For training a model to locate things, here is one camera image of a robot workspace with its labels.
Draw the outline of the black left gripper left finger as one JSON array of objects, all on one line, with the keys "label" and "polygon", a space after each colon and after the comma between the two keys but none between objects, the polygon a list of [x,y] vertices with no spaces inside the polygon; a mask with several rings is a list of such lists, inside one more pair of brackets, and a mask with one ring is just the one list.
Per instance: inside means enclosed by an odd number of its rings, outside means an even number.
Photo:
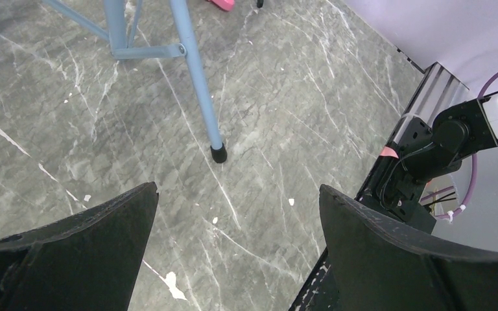
[{"label": "black left gripper left finger", "polygon": [[158,200],[143,183],[0,239],[0,310],[127,310]]}]

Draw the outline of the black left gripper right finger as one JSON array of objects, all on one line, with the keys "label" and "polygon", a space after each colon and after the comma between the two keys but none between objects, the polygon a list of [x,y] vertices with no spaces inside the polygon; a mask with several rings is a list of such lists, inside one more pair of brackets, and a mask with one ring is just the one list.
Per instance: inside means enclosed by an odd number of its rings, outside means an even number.
[{"label": "black left gripper right finger", "polygon": [[437,238],[328,185],[319,210],[343,310],[498,310],[498,252]]}]

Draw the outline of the light blue music stand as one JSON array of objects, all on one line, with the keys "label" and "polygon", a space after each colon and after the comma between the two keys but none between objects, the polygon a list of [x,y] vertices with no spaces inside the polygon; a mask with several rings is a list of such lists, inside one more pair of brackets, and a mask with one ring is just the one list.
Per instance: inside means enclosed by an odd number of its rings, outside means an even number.
[{"label": "light blue music stand", "polygon": [[219,132],[219,124],[213,109],[213,103],[186,1],[169,1],[169,8],[180,41],[170,45],[150,47],[134,46],[134,36],[136,34],[143,6],[142,1],[136,2],[136,9],[130,32],[127,32],[125,1],[107,0],[103,2],[107,29],[99,27],[96,23],[90,21],[62,1],[47,0],[44,3],[78,23],[81,27],[89,30],[99,38],[107,41],[110,44],[111,55],[116,60],[184,58],[206,126],[212,159],[216,163],[226,162],[228,153]]}]

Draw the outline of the pink microphone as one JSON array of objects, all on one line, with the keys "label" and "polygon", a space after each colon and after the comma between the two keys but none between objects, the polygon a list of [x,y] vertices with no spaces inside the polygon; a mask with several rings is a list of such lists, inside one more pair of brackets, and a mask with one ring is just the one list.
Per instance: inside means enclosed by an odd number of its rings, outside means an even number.
[{"label": "pink microphone", "polygon": [[226,12],[232,11],[235,6],[235,0],[208,0],[208,1]]}]

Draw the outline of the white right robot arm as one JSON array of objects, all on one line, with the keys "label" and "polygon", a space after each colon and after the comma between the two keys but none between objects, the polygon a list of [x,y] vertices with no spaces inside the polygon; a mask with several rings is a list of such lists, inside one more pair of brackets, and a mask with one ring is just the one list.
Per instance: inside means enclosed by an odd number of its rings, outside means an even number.
[{"label": "white right robot arm", "polygon": [[434,119],[430,135],[400,151],[377,193],[381,206],[391,209],[399,201],[392,180],[396,173],[415,184],[426,183],[458,170],[463,159],[497,147],[498,91],[443,110]]}]

